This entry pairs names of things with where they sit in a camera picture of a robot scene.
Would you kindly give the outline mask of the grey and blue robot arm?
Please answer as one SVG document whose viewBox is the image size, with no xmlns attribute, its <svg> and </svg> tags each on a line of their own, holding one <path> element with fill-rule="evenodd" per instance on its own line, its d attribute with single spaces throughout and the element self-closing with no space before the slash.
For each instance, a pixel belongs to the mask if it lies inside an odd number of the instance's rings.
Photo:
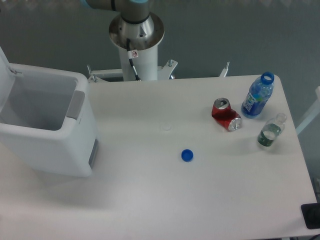
<svg viewBox="0 0 320 240">
<path fill-rule="evenodd" d="M 111 41 L 122 49 L 147 50 L 164 37 L 162 20 L 151 12 L 152 0 L 83 0 L 84 6 L 119 12 L 109 25 Z"/>
</svg>

